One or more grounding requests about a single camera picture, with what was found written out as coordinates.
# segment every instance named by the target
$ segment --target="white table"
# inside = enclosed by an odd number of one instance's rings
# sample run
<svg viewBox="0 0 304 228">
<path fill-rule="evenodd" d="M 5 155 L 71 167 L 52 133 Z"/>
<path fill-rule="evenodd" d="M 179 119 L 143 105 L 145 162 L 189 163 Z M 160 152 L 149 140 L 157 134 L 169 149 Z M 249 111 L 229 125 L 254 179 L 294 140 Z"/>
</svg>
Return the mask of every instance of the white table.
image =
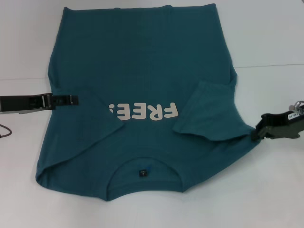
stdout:
<svg viewBox="0 0 304 228">
<path fill-rule="evenodd" d="M 2 0 L 0 95 L 50 92 L 46 78 L 62 9 L 198 6 L 215 2 L 238 77 L 236 105 L 255 126 L 304 99 L 301 0 Z M 304 133 L 264 140 L 185 193 L 147 191 L 111 202 L 55 192 L 35 182 L 49 111 L 1 115 L 1 228 L 302 228 Z"/>
</svg>

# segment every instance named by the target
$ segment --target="white surface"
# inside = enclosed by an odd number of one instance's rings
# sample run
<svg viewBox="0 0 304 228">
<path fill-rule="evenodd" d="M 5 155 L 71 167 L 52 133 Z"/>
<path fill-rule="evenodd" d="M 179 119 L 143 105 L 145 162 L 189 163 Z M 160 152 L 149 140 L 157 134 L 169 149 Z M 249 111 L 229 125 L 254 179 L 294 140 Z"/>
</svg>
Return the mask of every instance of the white surface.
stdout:
<svg viewBox="0 0 304 228">
<path fill-rule="evenodd" d="M 301 0 L 1 0 L 0 95 L 50 91 L 44 77 L 64 6 L 130 8 L 211 2 L 218 5 L 236 67 L 304 64 Z M 303 99 L 304 66 L 239 68 L 237 73 L 236 105 L 249 125 L 256 125 L 264 113 L 285 112 Z M 298 140 L 263 141 L 186 193 L 148 191 L 104 202 L 47 190 L 35 182 L 49 116 L 49 111 L 0 115 L 0 123 L 13 130 L 12 136 L 0 139 L 0 228 L 303 227 L 303 133 Z"/>
</svg>

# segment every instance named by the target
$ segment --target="t-shirt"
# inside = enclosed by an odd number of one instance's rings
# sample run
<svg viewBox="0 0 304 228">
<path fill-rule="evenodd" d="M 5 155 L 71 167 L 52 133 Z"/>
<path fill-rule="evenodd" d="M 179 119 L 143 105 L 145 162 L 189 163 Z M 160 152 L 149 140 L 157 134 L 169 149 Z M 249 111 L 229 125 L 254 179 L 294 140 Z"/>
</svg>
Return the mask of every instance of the t-shirt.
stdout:
<svg viewBox="0 0 304 228">
<path fill-rule="evenodd" d="M 36 174 L 48 189 L 184 192 L 259 143 L 234 104 L 215 4 L 64 8 L 48 77 L 54 95 L 79 99 L 52 111 Z"/>
</svg>

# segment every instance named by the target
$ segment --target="cable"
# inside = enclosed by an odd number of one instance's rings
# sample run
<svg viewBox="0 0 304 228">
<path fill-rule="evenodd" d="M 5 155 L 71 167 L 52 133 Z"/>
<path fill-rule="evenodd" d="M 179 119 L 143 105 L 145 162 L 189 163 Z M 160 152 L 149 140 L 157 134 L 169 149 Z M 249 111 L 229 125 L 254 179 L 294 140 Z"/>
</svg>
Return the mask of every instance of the cable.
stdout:
<svg viewBox="0 0 304 228">
<path fill-rule="evenodd" d="M 0 124 L 0 127 L 3 127 L 3 128 L 5 128 L 6 130 L 8 130 L 8 131 L 9 131 L 9 133 L 8 133 L 8 134 L 5 134 L 5 135 L 0 135 L 0 138 L 8 137 L 8 136 L 10 136 L 10 135 L 12 134 L 12 131 L 11 131 L 11 129 L 10 129 L 10 128 L 8 128 L 8 127 L 6 127 L 6 126 L 4 126 L 4 125 L 2 125 L 2 124 Z"/>
</svg>

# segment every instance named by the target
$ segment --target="shirt sleeve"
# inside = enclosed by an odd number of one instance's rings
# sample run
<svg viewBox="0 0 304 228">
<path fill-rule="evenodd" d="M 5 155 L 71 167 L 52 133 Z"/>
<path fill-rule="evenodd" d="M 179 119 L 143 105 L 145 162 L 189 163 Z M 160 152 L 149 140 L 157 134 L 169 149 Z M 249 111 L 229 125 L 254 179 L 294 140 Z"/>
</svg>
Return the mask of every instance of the shirt sleeve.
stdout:
<svg viewBox="0 0 304 228">
<path fill-rule="evenodd" d="M 249 135 L 253 130 L 240 117 L 234 104 L 234 82 L 200 81 L 183 108 L 173 130 L 222 141 Z"/>
</svg>

